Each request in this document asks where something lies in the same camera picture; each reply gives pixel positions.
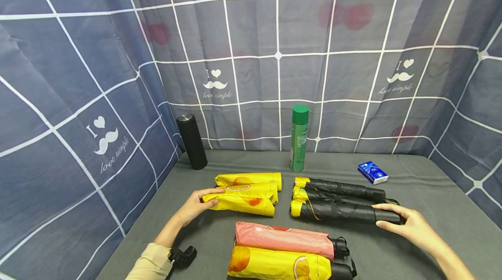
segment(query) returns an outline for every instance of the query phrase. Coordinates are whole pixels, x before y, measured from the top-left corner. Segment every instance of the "gray table surface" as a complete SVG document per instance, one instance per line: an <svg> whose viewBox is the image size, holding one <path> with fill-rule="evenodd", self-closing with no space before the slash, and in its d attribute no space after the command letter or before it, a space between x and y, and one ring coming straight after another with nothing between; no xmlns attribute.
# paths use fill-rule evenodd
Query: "gray table surface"
<svg viewBox="0 0 502 280"><path fill-rule="evenodd" d="M478 280L502 279L502 231L432 161L413 155L307 153L305 170L288 168L288 152L207 151L209 164L192 170L182 155L138 221L126 235L97 279L123 280L136 259L166 221L197 189L214 187L221 173L282 172L283 191L273 218L234 211L206 211L178 236L176 246L192 245L198 255L186 270L175 270L177 279L227 279L236 221L271 224L343 236L357 266L356 280L444 279L425 253L402 237L373 225L307 223L289 215L294 177L321 178L353 184L371 184L357 165L374 161L390 175L378 184L387 197L420 211L430 225L459 254Z"/></svg>

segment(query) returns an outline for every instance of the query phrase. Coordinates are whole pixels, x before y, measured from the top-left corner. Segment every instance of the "folded umbrella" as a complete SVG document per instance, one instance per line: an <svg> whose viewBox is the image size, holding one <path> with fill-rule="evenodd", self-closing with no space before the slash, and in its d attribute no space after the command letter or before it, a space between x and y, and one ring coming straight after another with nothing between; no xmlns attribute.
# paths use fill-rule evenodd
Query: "folded umbrella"
<svg viewBox="0 0 502 280"><path fill-rule="evenodd" d="M348 265L331 263L326 257L247 246L234 247L227 274L263 280L353 279Z"/></svg>
<svg viewBox="0 0 502 280"><path fill-rule="evenodd" d="M343 259L350 254L343 237L332 240L327 233L244 223L242 221L235 224L235 244L264 248L265 250L318 254L331 261L334 258Z"/></svg>
<svg viewBox="0 0 502 280"><path fill-rule="evenodd" d="M376 204L375 202L365 200L362 198L356 198L345 195L337 195L331 192L316 191L306 188L301 188L295 186L293 188L293 195L291 200L299 201L305 203L306 201L325 201L325 202L336 202L336 203L350 203L357 205L371 206Z"/></svg>
<svg viewBox="0 0 502 280"><path fill-rule="evenodd" d="M280 172L220 174L214 178L217 186L235 186L245 184L275 183L277 190L282 190Z"/></svg>
<svg viewBox="0 0 502 280"><path fill-rule="evenodd" d="M374 209L347 203L291 201L291 216L304 219L347 221L352 223L375 224L378 220L403 224L404 218L392 211Z"/></svg>
<svg viewBox="0 0 502 280"><path fill-rule="evenodd" d="M234 210L274 217L273 198L274 193L272 191L225 191L225 193L204 195L202 200L205 203L214 199L218 200L218 204L211 207L211 210Z"/></svg>
<svg viewBox="0 0 502 280"><path fill-rule="evenodd" d="M387 199L385 191L381 189L365 187L363 185L296 177L295 186L311 191L329 192L333 194L362 198L376 203L387 203L387 201L391 201L398 204L396 200Z"/></svg>
<svg viewBox="0 0 502 280"><path fill-rule="evenodd" d="M235 186L219 186L217 189L225 189L228 193L231 192L271 192L272 204L277 204L279 202L277 185L275 183L261 183L261 184L245 184L245 185L235 185Z"/></svg>

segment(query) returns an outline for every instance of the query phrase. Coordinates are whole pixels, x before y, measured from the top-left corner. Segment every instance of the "mustache print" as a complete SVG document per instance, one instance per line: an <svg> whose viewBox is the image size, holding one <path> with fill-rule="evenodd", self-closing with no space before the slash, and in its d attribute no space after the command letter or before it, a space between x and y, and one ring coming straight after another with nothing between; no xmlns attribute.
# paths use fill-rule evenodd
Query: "mustache print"
<svg viewBox="0 0 502 280"><path fill-rule="evenodd" d="M115 131L106 132L105 137L99 140L99 150L95 153L98 155L105 154L106 150L108 149L108 144L115 142L117 138L119 138L119 131L117 128L115 128Z"/></svg>
<svg viewBox="0 0 502 280"><path fill-rule="evenodd" d="M209 81L207 84L204 84L204 87L205 88L217 88L217 89L224 89L227 87L227 84L228 83L221 83L221 82L218 82L218 81Z"/></svg>
<svg viewBox="0 0 502 280"><path fill-rule="evenodd" d="M387 78L387 82L393 83L393 82L396 82L396 80L408 81L409 79L413 78L413 76L414 76L414 74L409 75L406 72L396 73L392 76L392 78Z"/></svg>

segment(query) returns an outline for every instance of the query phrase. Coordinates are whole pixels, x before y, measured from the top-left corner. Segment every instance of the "fabric backdrop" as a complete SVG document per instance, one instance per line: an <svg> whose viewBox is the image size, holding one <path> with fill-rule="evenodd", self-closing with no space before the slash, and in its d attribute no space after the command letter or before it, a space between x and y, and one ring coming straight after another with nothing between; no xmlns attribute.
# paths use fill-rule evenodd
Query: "fabric backdrop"
<svg viewBox="0 0 502 280"><path fill-rule="evenodd" d="M307 105L309 151L424 155L502 227L502 0L0 10L0 279L95 278L187 112L207 148L287 151Z"/></svg>

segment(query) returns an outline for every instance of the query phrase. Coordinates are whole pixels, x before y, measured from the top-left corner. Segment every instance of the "black thermos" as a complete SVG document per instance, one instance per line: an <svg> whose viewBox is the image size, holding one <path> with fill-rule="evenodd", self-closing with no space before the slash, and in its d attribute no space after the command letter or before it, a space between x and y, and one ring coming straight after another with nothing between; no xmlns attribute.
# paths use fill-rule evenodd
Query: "black thermos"
<svg viewBox="0 0 502 280"><path fill-rule="evenodd" d="M197 121L192 114L181 115L176 119L180 135L185 144L188 160L194 170L200 170L207 165L206 152L202 146Z"/></svg>

